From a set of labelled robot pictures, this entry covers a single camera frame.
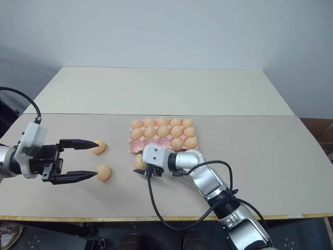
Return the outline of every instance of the shoe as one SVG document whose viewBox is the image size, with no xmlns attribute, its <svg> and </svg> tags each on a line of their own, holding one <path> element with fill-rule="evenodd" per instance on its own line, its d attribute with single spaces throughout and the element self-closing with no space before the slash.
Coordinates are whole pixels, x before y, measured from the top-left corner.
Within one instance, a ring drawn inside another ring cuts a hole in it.
<svg viewBox="0 0 333 250">
<path fill-rule="evenodd" d="M 191 230 L 183 238 L 183 250 L 207 250 L 207 248 L 200 235 Z"/>
<path fill-rule="evenodd" d="M 23 226 L 19 226 L 10 222 L 0 224 L 0 242 L 1 250 L 10 249 L 21 237 Z"/>
</svg>

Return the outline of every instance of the tabletop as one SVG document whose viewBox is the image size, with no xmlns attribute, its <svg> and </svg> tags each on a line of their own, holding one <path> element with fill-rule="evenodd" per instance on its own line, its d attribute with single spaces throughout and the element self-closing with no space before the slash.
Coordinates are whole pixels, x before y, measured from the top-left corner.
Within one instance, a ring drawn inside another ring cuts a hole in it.
<svg viewBox="0 0 333 250">
<path fill-rule="evenodd" d="M 78 138 L 108 144 L 98 157 L 65 152 L 63 171 L 106 163 L 114 175 L 106 183 L 91 178 L 60 186 L 40 177 L 5 179 L 1 219 L 157 220 L 147 181 L 133 172 L 134 155 L 127 151 L 131 120 L 148 115 L 192 119 L 206 160 L 231 164 L 237 197 L 266 219 L 333 215 L 332 165 L 262 70 L 64 67 L 35 101 L 48 129 L 46 143 Z M 0 142 L 14 145 L 33 114 L 29 107 Z M 228 182 L 226 170 L 213 167 Z M 168 220 L 196 220 L 208 208 L 188 179 L 163 175 L 153 180 L 153 191 Z"/>
<path fill-rule="evenodd" d="M 34 117 L 22 115 L 0 142 L 14 145 Z M 194 121 L 203 156 L 206 160 L 228 162 L 233 169 L 234 188 L 239 189 L 237 197 L 252 203 L 266 218 L 317 217 L 317 214 L 333 211 L 333 201 L 329 199 L 333 190 L 333 167 L 299 118 L 179 117 Z M 100 164 L 107 164 L 112 169 L 112 177 L 105 183 L 91 178 L 56 186 L 42 182 L 40 176 L 33 180 L 23 176 L 4 179 L 0 186 L 0 218 L 156 219 L 147 180 L 133 172 L 134 154 L 127 151 L 130 123 L 143 118 L 145 116 L 44 114 L 41 124 L 48 129 L 46 145 L 57 143 L 59 139 L 98 138 L 108 145 L 98 156 L 90 150 L 66 150 L 61 155 L 63 172 L 96 171 Z M 213 167 L 228 183 L 227 170 Z M 188 178 L 164 174 L 154 178 L 152 186 L 161 214 L 169 219 L 195 219 L 209 208 Z"/>
</svg>

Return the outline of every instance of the pink egg carton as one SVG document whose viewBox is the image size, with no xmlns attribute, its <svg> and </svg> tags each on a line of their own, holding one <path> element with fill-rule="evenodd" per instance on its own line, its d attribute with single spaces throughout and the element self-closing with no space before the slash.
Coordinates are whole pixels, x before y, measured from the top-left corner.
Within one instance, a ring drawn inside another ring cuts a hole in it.
<svg viewBox="0 0 333 250">
<path fill-rule="evenodd" d="M 156 135 L 152 139 L 147 139 L 144 136 L 141 136 L 139 138 L 139 140 L 135 141 L 132 138 L 129 138 L 129 145 L 130 145 L 129 151 L 130 152 L 139 153 L 140 151 L 144 150 L 145 146 L 147 146 L 149 144 L 152 144 L 152 145 L 155 145 L 155 146 L 158 146 L 158 147 L 164 147 L 166 149 L 173 149 L 172 146 L 170 145 L 170 143 L 171 143 L 171 141 L 174 137 L 170 134 L 166 138 L 159 137 L 157 135 L 157 130 L 159 129 L 159 126 L 157 125 L 157 119 L 155 119 L 155 122 L 156 122 L 156 125 L 154 126 L 154 128 L 156 130 Z M 170 130 L 172 129 L 171 125 L 168 125 L 167 127 Z M 142 131 L 145 131 L 146 127 L 143 126 L 140 129 Z M 187 139 L 187 137 L 183 134 L 179 138 L 182 139 L 183 141 L 185 141 Z"/>
</svg>

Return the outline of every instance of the floor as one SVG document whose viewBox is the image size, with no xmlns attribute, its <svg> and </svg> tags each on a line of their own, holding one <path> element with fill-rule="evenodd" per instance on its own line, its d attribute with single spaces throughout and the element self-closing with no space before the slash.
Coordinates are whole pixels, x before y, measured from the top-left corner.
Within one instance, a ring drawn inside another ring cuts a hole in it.
<svg viewBox="0 0 333 250">
<path fill-rule="evenodd" d="M 98 234 L 91 238 L 79 238 L 63 233 L 25 227 L 20 240 L 12 248 L 21 249 L 85 249 L 86 240 L 110 239 L 113 246 L 131 233 L 145 235 L 155 246 L 154 249 L 182 249 L 182 234 L 166 228 L 160 222 L 126 222 L 97 224 Z M 229 249 L 221 226 L 215 221 L 204 221 L 196 231 L 205 241 L 208 249 Z M 271 228 L 274 245 L 279 250 L 332 249 L 328 232 L 322 218 L 298 221 Z"/>
</svg>

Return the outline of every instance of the white wall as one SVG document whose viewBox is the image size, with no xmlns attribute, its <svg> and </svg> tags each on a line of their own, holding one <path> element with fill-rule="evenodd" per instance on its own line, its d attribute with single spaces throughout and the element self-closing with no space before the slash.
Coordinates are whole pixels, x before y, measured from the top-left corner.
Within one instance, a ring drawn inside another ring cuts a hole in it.
<svg viewBox="0 0 333 250">
<path fill-rule="evenodd" d="M 297 116 L 333 118 L 333 1 L 0 0 L 0 44 L 60 66 L 264 68 Z"/>
</svg>

